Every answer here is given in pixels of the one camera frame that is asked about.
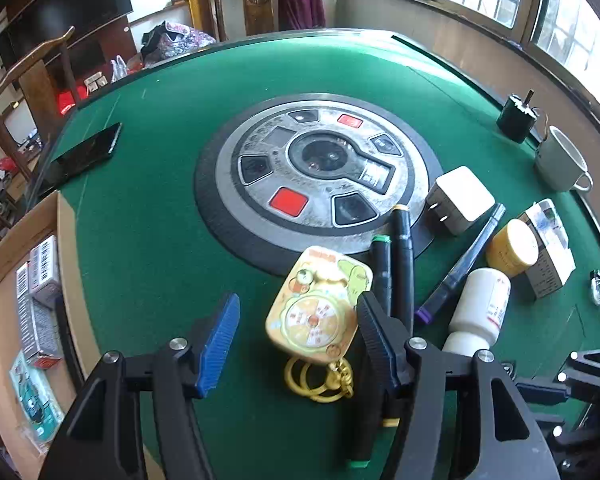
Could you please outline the silver grey small box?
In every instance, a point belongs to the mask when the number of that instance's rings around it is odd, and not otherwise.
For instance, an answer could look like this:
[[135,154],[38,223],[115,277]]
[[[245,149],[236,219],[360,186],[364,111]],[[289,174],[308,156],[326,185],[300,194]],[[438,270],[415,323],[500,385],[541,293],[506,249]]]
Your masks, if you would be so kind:
[[29,290],[33,298],[53,309],[62,295],[57,237],[52,234],[30,251]]

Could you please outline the yellow jar white lid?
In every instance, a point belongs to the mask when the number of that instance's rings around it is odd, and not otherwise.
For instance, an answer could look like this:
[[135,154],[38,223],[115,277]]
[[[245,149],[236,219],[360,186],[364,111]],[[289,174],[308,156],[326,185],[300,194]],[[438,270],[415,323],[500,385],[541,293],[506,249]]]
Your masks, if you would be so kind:
[[512,219],[500,229],[486,248],[486,263],[509,278],[526,272],[538,262],[539,247],[526,222]]

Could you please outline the light blue tissue pack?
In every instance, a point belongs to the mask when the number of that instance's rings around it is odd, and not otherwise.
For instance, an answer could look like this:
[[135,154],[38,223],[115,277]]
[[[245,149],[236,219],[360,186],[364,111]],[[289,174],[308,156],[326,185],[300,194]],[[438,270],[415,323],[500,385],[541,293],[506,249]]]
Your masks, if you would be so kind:
[[47,444],[65,418],[45,373],[31,366],[19,351],[9,370],[16,399],[36,444]]

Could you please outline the clear case red tool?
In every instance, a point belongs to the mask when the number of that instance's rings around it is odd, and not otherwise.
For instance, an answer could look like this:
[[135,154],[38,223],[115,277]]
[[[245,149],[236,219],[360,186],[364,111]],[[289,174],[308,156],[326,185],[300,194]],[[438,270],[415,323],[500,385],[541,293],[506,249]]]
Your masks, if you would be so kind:
[[20,424],[17,429],[20,433],[20,436],[23,437],[23,439],[26,439],[30,445],[33,446],[35,452],[38,453],[38,456],[44,457],[47,454],[50,447],[46,442],[42,442],[38,438],[34,430],[25,424]]

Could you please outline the black pen gold band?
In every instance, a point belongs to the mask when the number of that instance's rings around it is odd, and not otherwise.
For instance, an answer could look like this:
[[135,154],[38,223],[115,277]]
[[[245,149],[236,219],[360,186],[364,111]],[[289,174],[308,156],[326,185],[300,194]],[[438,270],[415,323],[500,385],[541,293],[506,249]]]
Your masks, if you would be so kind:
[[390,218],[390,287],[388,315],[401,321],[407,335],[414,332],[415,267],[411,214],[405,205],[393,207]]

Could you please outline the black marker purple cap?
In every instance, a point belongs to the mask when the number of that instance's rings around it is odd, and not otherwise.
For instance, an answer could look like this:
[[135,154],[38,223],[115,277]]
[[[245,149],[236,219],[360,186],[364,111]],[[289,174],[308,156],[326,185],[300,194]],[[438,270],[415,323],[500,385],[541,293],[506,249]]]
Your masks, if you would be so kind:
[[415,322],[417,324],[430,324],[437,313],[456,296],[478,257],[490,242],[498,224],[504,217],[505,211],[506,207],[504,204],[495,204],[489,219],[486,220],[486,223],[466,252],[457,260],[436,289],[416,310]]

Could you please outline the floral bag pile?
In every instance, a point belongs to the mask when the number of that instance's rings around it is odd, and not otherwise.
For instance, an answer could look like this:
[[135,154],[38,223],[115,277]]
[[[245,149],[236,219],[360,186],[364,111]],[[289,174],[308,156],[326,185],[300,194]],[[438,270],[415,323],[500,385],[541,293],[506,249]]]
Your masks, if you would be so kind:
[[140,57],[145,66],[153,66],[170,58],[195,52],[215,44],[216,40],[202,30],[180,23],[164,21],[149,32],[140,42]]

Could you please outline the black television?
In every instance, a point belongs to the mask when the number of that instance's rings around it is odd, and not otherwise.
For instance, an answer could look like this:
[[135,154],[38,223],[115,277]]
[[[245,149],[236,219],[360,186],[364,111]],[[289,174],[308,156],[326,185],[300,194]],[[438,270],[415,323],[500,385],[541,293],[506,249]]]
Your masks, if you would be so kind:
[[7,25],[0,32],[1,58],[12,65],[69,27],[80,39],[131,12],[131,0],[8,0]]

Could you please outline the blue white medicine box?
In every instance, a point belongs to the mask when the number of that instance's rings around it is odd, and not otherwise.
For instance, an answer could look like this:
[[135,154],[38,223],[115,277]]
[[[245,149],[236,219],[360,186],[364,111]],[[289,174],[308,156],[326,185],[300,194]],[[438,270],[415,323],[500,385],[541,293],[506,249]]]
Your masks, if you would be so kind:
[[576,270],[569,237],[550,198],[534,203],[518,219],[531,229],[538,245],[538,260],[524,275],[535,298],[541,299],[563,288]]

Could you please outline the white power adapter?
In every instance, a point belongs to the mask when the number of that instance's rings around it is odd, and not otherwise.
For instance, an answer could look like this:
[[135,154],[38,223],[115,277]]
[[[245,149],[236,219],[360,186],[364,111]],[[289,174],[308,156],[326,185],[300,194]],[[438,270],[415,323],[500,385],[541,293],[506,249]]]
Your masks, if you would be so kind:
[[495,205],[495,198],[467,167],[437,177],[426,197],[426,208],[452,235],[467,231]]

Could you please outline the black smartphone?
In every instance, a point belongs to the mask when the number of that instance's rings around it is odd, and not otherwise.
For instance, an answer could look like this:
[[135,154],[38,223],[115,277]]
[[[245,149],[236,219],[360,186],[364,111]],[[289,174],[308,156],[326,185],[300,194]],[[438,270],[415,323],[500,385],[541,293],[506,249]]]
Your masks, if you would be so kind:
[[121,131],[122,123],[116,122],[57,156],[44,174],[38,197],[45,197],[69,180],[110,159]]

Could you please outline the black marker blue cap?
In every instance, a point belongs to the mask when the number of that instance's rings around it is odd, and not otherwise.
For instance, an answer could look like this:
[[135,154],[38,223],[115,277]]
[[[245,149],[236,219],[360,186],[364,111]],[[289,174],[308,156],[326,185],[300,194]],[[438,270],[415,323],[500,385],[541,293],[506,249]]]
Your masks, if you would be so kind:
[[76,391],[79,391],[84,385],[85,378],[78,355],[76,354],[76,347],[74,346],[71,336],[71,330],[63,296],[59,295],[55,299],[54,307],[62,354],[64,355],[64,360],[66,362],[73,387],[76,389]]

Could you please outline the white ceramic mug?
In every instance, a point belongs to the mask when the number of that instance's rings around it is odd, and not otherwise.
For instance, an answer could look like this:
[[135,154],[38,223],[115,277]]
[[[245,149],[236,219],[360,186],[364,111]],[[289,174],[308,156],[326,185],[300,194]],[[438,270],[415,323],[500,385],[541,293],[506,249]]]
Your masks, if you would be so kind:
[[534,166],[556,192],[590,192],[594,181],[588,164],[573,142],[555,126],[549,126],[535,153]]

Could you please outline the round mahjong table control panel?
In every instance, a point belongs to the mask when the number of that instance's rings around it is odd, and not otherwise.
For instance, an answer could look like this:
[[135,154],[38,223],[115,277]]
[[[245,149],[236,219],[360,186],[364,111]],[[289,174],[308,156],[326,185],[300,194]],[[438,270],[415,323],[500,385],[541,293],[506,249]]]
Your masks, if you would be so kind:
[[426,197],[442,167],[411,125],[333,93],[263,101],[233,117],[200,151],[194,197],[202,221],[235,257],[286,274],[310,246],[365,259],[411,215],[415,254],[434,241]]

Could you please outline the silver red small box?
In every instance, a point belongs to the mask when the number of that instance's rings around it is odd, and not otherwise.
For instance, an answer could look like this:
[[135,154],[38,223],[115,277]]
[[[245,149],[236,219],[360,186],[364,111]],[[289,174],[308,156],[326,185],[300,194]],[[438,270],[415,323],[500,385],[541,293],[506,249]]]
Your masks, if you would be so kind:
[[27,362],[48,370],[62,359],[55,312],[30,294],[29,265],[16,270],[16,309],[21,351]]

